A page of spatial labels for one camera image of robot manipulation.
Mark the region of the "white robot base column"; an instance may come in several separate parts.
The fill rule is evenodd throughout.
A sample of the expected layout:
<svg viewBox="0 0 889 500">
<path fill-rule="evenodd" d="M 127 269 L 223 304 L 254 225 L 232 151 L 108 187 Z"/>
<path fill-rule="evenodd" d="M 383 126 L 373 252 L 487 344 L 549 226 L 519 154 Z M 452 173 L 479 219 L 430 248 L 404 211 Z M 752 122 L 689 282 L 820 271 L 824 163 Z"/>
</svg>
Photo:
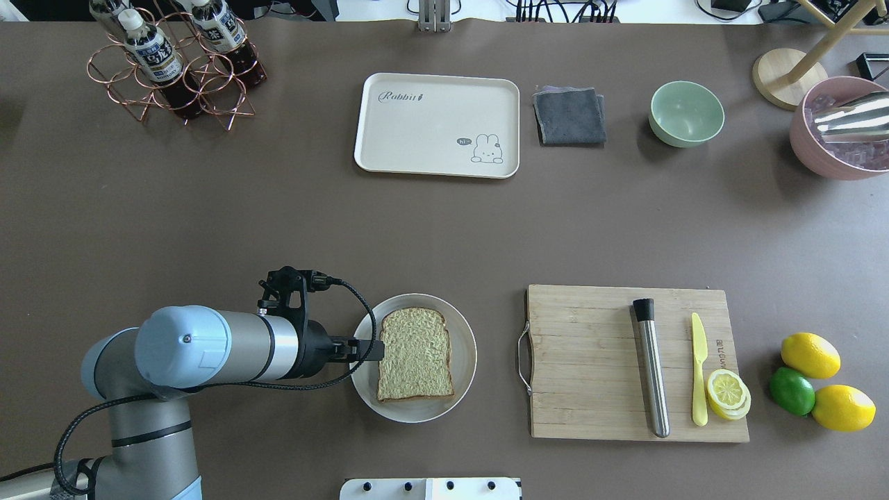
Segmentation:
<svg viewBox="0 0 889 500">
<path fill-rule="evenodd" d="M 437 478 L 352 478 L 340 499 L 522 499 L 520 478 L 505 476 Z"/>
</svg>

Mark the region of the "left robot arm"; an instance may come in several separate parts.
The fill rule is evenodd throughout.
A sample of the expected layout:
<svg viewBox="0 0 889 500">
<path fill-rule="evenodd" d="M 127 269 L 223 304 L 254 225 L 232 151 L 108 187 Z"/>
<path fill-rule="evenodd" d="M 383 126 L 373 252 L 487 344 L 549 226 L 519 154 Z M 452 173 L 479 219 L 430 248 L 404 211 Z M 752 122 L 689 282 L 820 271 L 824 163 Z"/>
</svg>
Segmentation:
<svg viewBox="0 0 889 500">
<path fill-rule="evenodd" d="M 260 305 L 255 314 L 200 305 L 157 310 L 140 327 L 92 346 L 83 383 L 110 409 L 110 456 L 63 462 L 67 429 L 54 454 L 55 492 L 87 499 L 200 499 L 187 398 L 210 386 L 283 388 L 329 362 L 379 361 L 378 326 L 361 341 L 330 337 L 305 308 Z"/>
</svg>

